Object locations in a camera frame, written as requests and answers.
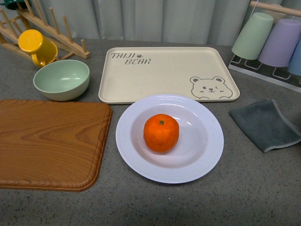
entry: mint green bowl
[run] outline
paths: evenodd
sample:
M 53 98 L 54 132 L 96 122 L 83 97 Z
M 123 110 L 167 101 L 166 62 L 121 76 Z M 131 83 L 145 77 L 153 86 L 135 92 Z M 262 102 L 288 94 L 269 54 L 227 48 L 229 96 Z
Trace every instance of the mint green bowl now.
M 60 60 L 50 63 L 33 77 L 33 84 L 52 100 L 67 101 L 79 97 L 90 82 L 88 66 L 78 60 Z

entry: plastic cup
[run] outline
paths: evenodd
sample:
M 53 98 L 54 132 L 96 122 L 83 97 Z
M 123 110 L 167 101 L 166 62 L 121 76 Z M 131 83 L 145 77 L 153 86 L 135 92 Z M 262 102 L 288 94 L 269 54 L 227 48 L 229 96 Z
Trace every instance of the plastic cup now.
M 269 35 L 259 61 L 273 67 L 286 67 L 292 58 L 301 33 L 301 21 L 281 19 Z
M 29 54 L 38 67 L 44 67 L 55 61 L 55 56 L 58 53 L 56 45 L 41 32 L 34 29 L 23 32 L 18 43 L 20 49 Z
M 289 73 L 301 75 L 301 39 L 296 46 L 287 70 Z
M 232 52 L 241 58 L 258 58 L 273 26 L 274 18 L 264 13 L 253 13 L 236 39 Z

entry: gray towel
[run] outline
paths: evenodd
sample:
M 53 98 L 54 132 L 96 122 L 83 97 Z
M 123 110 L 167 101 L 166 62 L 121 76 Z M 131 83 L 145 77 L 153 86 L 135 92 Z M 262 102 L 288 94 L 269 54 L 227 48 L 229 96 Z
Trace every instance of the gray towel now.
M 264 153 L 292 146 L 301 133 L 280 111 L 275 100 L 264 100 L 230 111 L 240 129 Z

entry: gray countertop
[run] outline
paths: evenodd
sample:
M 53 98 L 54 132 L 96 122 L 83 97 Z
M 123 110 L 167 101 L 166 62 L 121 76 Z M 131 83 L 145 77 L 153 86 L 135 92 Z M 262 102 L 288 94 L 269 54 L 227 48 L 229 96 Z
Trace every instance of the gray countertop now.
M 75 101 L 98 97 L 106 52 L 114 47 L 200 46 L 157 42 L 86 40 L 90 68 L 87 91 Z M 230 47 L 217 49 L 226 65 Z M 0 48 L 0 99 L 48 100 L 33 86 L 38 68 Z M 219 121 L 224 150 L 200 179 L 162 184 L 134 172 L 121 158 L 115 131 L 129 105 L 112 105 L 113 117 L 99 178 L 88 190 L 73 192 L 0 189 L 1 225 L 301 225 L 301 143 L 261 152 L 229 115 L 233 108 L 274 99 L 301 128 L 301 93 L 229 70 L 240 90 L 233 102 L 202 103 Z

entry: orange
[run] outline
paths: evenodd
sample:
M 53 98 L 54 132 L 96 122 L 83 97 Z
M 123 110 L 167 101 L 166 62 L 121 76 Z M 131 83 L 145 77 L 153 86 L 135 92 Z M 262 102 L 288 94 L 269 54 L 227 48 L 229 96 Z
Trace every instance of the orange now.
M 146 146 L 158 153 L 170 151 L 179 139 L 179 124 L 167 114 L 156 114 L 150 117 L 143 129 Z

